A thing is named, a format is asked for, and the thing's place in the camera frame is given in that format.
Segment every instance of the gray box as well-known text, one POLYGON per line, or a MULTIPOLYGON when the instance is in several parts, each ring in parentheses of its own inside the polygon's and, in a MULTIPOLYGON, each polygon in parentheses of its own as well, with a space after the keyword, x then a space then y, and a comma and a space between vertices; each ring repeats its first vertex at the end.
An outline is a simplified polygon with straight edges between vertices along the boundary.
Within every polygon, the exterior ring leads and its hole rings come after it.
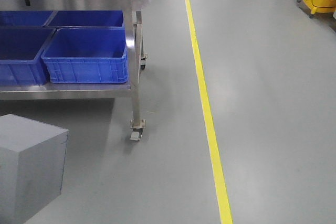
POLYGON ((61 194, 68 130, 0 116, 0 224, 22 224, 61 194))

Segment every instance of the caster wheel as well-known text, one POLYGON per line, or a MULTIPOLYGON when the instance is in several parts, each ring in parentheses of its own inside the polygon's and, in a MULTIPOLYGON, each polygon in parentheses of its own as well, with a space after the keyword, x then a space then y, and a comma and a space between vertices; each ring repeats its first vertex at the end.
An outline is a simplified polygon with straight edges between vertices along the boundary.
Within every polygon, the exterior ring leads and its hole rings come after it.
POLYGON ((135 142, 140 141, 140 138, 142 137, 142 131, 143 129, 133 130, 130 140, 135 142))

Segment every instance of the yellow stripe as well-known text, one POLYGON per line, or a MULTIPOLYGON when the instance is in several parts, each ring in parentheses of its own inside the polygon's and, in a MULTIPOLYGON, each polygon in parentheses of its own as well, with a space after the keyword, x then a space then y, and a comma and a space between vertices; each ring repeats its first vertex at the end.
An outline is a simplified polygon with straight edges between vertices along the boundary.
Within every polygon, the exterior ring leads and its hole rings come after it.
POLYGON ((216 193, 219 206, 219 214, 222 221, 222 224, 232 224, 232 216, 229 205, 229 200, 227 197, 225 179, 222 169, 221 157, 219 155, 217 137, 214 128, 214 121, 211 113, 211 107, 209 102, 209 96, 207 92, 207 87, 204 79, 204 71, 201 59, 201 53, 199 52, 198 40, 196 35, 196 29, 194 24, 193 12, 191 9, 190 0, 185 0, 185 5, 188 13, 189 27, 190 27, 190 36, 192 41, 192 46, 194 50, 194 58, 196 64, 196 72, 198 79, 199 92, 201 94, 201 101, 203 107, 203 115, 206 127, 206 133, 208 137, 209 150, 211 163, 213 167, 214 180, 216 186, 216 193))

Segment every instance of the cart leg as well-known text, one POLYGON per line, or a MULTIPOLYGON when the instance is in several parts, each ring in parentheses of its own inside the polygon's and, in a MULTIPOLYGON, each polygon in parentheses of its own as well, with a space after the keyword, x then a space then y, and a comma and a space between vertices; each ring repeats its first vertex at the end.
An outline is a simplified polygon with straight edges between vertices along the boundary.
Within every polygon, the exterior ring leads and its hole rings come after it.
MULTIPOLYGON (((137 12, 137 24, 142 24, 142 12, 138 11, 137 12)), ((141 60, 140 60, 140 67, 142 70, 144 70, 146 68, 146 59, 147 59, 147 54, 144 53, 143 51, 143 37, 141 34, 141 50, 140 50, 140 54, 141 54, 141 60)))
POLYGON ((140 54, 135 51, 135 34, 133 26, 133 12, 131 6, 124 9, 124 23, 126 45, 128 51, 128 68, 129 82, 131 86, 131 98, 133 108, 133 120, 131 121, 131 129, 133 129, 131 140, 139 141, 143 129, 145 128, 145 120, 140 118, 140 99, 139 99, 139 72, 140 72, 140 54))

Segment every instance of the gray floor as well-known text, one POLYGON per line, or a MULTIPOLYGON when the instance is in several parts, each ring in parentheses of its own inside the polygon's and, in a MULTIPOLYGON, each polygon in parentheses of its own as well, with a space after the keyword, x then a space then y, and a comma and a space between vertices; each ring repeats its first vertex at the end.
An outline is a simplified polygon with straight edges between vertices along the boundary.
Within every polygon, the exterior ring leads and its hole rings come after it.
POLYGON ((219 223, 184 0, 145 9, 140 143, 128 140, 131 103, 2 102, 70 129, 63 192, 27 224, 219 223))
MULTIPOLYGON (((336 34, 295 0, 191 4, 234 223, 335 224, 336 34)), ((184 0, 143 19, 140 143, 127 99, 1 102, 70 129, 63 194, 27 224, 219 223, 184 0)))
POLYGON ((191 0, 236 224, 336 223, 336 34, 295 0, 191 0))

